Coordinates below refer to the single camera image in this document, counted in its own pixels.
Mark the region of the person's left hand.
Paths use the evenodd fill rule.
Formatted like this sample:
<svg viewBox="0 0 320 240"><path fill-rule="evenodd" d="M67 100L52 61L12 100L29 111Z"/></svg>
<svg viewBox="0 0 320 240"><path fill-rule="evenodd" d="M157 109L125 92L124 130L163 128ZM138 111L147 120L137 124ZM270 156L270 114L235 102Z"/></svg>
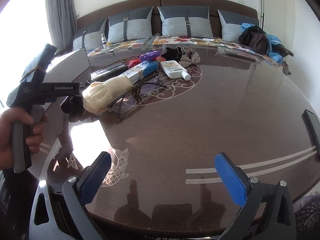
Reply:
<svg viewBox="0 0 320 240"><path fill-rule="evenodd" d="M1 114L1 170L14 168L21 172L30 166L27 155L39 152L46 122L47 115L34 119L21 107Z"/></svg>

